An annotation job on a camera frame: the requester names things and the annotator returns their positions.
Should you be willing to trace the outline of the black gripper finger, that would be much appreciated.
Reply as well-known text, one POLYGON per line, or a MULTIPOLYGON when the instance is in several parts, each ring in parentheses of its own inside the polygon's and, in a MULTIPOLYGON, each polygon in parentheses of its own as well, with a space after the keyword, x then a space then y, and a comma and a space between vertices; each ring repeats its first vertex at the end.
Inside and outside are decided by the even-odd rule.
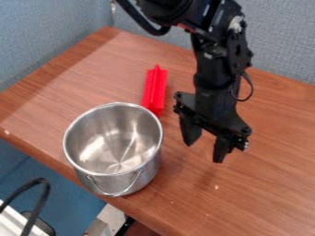
POLYGON ((214 151, 213 151, 213 162, 222 163, 226 155, 233 151, 233 143, 222 136, 215 140, 214 151))
POLYGON ((181 116, 182 138, 187 146, 193 146, 202 136, 202 127, 199 126, 199 119, 193 116, 181 116))

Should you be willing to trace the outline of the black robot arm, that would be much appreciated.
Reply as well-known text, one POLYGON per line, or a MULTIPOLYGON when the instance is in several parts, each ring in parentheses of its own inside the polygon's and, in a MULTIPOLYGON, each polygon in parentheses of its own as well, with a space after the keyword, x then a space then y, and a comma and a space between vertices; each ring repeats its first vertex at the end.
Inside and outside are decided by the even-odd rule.
POLYGON ((234 149, 247 149, 253 133, 237 111, 254 57, 243 8, 235 0, 118 0, 118 4, 147 33, 163 36, 181 27, 191 35, 197 92, 175 94, 174 112, 189 146, 205 131, 217 136, 213 161, 221 163, 234 149))

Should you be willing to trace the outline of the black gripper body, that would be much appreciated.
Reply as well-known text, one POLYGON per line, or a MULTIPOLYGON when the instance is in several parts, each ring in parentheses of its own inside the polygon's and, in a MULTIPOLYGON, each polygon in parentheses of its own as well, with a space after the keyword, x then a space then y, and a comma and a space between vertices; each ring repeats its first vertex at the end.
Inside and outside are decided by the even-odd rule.
POLYGON ((234 148, 242 151, 247 149, 253 130, 237 111, 238 101, 231 96, 229 88, 209 89, 195 94, 179 91, 174 99, 174 112, 179 117, 197 117, 202 131, 225 137, 234 148))

